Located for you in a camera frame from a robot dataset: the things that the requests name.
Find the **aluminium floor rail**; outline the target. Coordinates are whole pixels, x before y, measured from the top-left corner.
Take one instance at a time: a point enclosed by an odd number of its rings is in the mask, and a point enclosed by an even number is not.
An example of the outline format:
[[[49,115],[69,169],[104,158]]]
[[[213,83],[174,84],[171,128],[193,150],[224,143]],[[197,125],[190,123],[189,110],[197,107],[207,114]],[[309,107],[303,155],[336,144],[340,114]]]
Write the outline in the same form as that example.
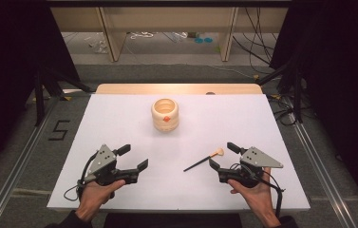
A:
[[[337,190],[330,174],[323,164],[311,138],[303,124],[296,120],[295,112],[290,115],[290,120],[294,121],[295,132],[302,143],[307,157],[309,158],[313,170],[319,179],[330,205],[338,217],[343,228],[356,228],[356,223],[351,216],[350,210]]]
[[[0,218],[9,202],[15,186],[28,165],[28,161],[34,152],[45,127],[47,126],[48,118],[50,117],[55,105],[58,104],[58,101],[58,97],[50,98],[48,100],[42,119],[32,128],[28,141],[25,143],[23,150],[20,152],[16,162],[14,163],[14,166],[9,171],[5,182],[0,187]]]

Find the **cream ribbed cup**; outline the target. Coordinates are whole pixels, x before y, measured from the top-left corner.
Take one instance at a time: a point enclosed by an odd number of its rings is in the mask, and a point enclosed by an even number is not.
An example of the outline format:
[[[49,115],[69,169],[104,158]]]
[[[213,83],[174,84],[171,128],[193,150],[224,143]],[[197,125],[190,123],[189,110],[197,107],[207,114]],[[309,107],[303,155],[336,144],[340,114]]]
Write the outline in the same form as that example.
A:
[[[179,105],[172,99],[156,100],[151,106],[154,127],[161,132],[170,132],[179,126]]]

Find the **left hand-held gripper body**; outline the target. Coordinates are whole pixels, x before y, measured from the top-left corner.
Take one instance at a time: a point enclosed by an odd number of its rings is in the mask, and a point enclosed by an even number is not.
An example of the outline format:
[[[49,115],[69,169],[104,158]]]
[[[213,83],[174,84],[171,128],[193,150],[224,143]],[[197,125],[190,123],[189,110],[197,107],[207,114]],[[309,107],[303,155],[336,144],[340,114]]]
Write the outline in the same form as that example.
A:
[[[90,163],[88,171],[84,174],[83,184],[95,181],[100,186],[106,186],[120,180],[124,180],[126,184],[138,181],[139,172],[137,168],[128,170],[117,168],[119,156],[113,153],[114,150],[111,150],[106,144],[100,147]]]

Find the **wooden spoon with dark handle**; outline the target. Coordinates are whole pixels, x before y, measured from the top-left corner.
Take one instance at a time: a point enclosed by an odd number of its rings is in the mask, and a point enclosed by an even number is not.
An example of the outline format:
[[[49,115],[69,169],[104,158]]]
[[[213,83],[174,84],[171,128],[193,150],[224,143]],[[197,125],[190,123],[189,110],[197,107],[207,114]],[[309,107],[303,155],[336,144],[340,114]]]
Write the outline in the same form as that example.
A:
[[[196,163],[190,165],[189,167],[185,168],[183,170],[183,172],[186,172],[200,164],[202,164],[203,162],[208,161],[209,159],[213,158],[214,156],[223,156],[224,155],[224,150],[222,148],[217,149],[215,152],[213,152],[212,154],[208,155],[207,157],[201,159],[200,161],[197,161]]]

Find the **clear plastic wrapping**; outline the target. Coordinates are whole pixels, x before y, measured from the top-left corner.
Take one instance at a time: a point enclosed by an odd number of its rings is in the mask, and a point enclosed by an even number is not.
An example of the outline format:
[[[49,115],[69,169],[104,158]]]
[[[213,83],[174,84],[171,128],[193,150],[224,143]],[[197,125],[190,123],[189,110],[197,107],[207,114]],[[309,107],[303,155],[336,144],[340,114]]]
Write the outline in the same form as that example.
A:
[[[89,36],[85,38],[85,42],[95,53],[106,54],[108,52],[107,44],[103,37]]]

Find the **beige wooden shelf unit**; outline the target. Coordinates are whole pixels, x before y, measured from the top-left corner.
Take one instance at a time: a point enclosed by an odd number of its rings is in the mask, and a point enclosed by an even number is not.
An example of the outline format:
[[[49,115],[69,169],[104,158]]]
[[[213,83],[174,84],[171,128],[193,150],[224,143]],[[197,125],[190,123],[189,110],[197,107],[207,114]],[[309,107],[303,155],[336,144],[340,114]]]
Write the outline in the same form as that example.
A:
[[[216,32],[221,60],[229,60],[232,35],[251,32],[261,26],[264,33],[278,33],[285,8],[111,8],[71,7],[51,9],[61,32],[102,32],[109,59],[119,60],[126,34],[146,32]]]

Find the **black tripod stand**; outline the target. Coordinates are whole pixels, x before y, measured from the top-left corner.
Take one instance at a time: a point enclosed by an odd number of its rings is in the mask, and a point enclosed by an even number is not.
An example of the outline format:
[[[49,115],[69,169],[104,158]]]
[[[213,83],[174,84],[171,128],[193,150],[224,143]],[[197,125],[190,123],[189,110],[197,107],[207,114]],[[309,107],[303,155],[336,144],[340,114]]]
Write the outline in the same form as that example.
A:
[[[65,81],[68,84],[81,89],[83,92],[93,92],[93,89],[84,85],[80,80],[75,80],[61,72],[41,66],[35,75],[34,93],[36,98],[36,126],[38,126],[45,118],[45,98],[43,89],[45,88],[51,97],[61,98],[65,93],[59,85],[59,81]]]
[[[277,91],[280,94],[288,93],[293,90],[292,110],[295,119],[302,123],[301,117],[301,71],[299,69],[299,61],[297,57],[291,57],[283,66],[274,72],[257,81],[259,86],[263,86],[274,78],[280,76],[281,79],[277,85]]]

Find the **wooden table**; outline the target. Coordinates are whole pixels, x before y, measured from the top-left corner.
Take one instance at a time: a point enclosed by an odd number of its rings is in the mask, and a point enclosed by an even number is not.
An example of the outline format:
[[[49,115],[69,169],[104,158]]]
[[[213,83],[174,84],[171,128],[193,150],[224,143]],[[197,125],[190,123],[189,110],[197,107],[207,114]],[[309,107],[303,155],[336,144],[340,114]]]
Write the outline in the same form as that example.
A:
[[[97,94],[262,94],[256,84],[101,84]]]

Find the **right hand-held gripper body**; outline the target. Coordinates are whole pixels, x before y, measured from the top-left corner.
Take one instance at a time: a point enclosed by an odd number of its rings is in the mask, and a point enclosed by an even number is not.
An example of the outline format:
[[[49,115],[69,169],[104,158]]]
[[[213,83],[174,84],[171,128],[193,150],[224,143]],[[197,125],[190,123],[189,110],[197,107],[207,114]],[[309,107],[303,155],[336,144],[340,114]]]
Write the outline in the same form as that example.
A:
[[[238,163],[234,163],[230,168],[220,167],[217,175],[220,182],[226,183],[228,180],[235,180],[245,187],[254,188],[260,182],[264,182],[262,179],[264,167],[283,168],[284,165],[252,146],[246,149],[243,155],[240,155]]]

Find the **dark curtain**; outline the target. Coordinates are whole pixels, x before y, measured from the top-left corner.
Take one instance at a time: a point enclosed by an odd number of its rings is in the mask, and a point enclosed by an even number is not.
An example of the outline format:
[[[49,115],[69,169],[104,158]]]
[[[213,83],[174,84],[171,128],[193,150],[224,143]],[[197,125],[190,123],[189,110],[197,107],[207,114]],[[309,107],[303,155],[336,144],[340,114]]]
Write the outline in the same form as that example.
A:
[[[358,186],[358,0],[292,0],[271,67],[290,60],[313,20],[301,70],[313,109]]]
[[[0,0],[0,151],[38,74],[80,80],[46,0]]]

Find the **person's right hand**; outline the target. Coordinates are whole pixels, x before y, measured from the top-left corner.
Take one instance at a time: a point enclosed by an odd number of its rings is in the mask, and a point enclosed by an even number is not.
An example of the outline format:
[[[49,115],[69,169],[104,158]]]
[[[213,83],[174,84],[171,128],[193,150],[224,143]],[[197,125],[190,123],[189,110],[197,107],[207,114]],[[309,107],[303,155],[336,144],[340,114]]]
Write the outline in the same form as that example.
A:
[[[273,210],[270,186],[265,183],[259,183],[254,188],[247,188],[236,180],[228,180],[227,183],[232,187],[232,194],[240,194],[245,199],[262,225],[266,219],[277,218]]]

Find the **white board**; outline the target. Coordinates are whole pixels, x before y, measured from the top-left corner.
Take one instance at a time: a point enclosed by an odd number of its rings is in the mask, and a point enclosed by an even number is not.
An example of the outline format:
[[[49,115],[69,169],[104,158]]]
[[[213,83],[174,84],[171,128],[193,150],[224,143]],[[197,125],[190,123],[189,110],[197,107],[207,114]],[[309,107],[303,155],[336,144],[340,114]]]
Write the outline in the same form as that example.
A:
[[[225,148],[227,142],[254,146],[277,161],[273,177],[283,189],[282,207],[303,211],[310,205],[296,175],[292,160],[263,94],[177,95],[179,126],[171,132],[158,131],[151,106],[156,95],[93,95],[76,133],[66,162],[56,182],[48,208],[77,207],[74,185],[90,156],[103,144],[131,150],[117,159],[120,169],[148,167],[135,184],[118,190],[105,209],[121,212],[239,211],[247,205],[240,195],[218,179],[208,162],[183,172],[190,165]]]

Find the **person's left hand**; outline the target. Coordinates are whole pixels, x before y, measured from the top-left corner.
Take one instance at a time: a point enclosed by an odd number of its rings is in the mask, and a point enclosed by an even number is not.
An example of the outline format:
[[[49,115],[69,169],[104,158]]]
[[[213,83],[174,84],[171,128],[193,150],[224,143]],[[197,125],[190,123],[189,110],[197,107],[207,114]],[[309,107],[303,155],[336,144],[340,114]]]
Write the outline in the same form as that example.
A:
[[[110,196],[124,185],[124,180],[117,180],[106,186],[100,186],[95,181],[90,182],[82,193],[76,216],[84,222],[90,222],[96,217],[100,207],[110,200]]]

